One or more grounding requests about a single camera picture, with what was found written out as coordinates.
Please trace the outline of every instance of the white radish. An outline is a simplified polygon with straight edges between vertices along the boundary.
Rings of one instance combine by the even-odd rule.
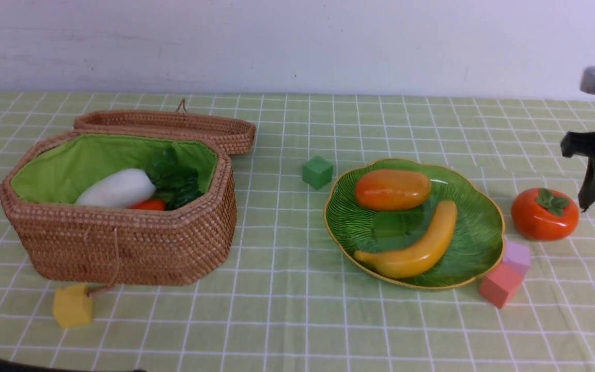
[[[130,208],[149,200],[155,184],[141,169],[123,169],[93,184],[75,202],[92,207]]]

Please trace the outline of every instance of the table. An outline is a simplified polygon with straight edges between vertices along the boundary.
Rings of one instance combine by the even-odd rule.
[[[595,370],[595,205],[574,235],[527,243],[517,192],[575,196],[583,158],[560,156],[567,130],[595,130],[595,102],[332,95],[185,95],[189,111],[258,125],[233,157],[239,222],[231,254],[187,287],[120,286],[95,320],[64,332],[53,290],[29,264],[0,207],[0,358],[84,370],[149,372]],[[0,92],[0,181],[41,138],[101,109],[174,110],[180,95]],[[503,210],[532,268],[502,311],[475,285],[415,292],[360,273],[329,237],[320,191],[301,166],[335,173],[379,158],[447,165]]]

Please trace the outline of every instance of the wooden block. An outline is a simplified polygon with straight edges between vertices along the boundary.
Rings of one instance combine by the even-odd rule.
[[[501,309],[514,297],[523,281],[520,273],[501,262],[483,279],[479,294]]]
[[[503,261],[522,277],[527,275],[531,266],[531,252],[526,245],[507,242],[506,252]]]
[[[72,328],[91,323],[93,298],[87,297],[86,284],[57,288],[54,291],[52,314],[61,328]]]

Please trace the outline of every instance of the toy persimmon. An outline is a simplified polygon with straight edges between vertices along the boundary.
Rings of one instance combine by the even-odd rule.
[[[564,193],[533,188],[513,200],[511,218],[520,235],[529,240],[551,242],[575,231],[580,222],[580,210]]]

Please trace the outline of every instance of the toy vegetable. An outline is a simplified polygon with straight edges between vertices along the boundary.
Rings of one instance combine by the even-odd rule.
[[[146,169],[123,169],[90,186],[75,202],[92,207],[174,210],[201,197],[196,169],[180,162],[173,146]]]
[[[418,207],[430,195],[430,179],[420,172],[379,169],[368,172],[355,185],[360,207],[377,211]]]
[[[123,169],[93,184],[75,201],[76,205],[128,208],[152,197],[155,184],[141,169]]]
[[[141,209],[141,210],[165,210],[167,203],[162,199],[149,199],[142,201],[137,205],[133,205],[130,209]]]

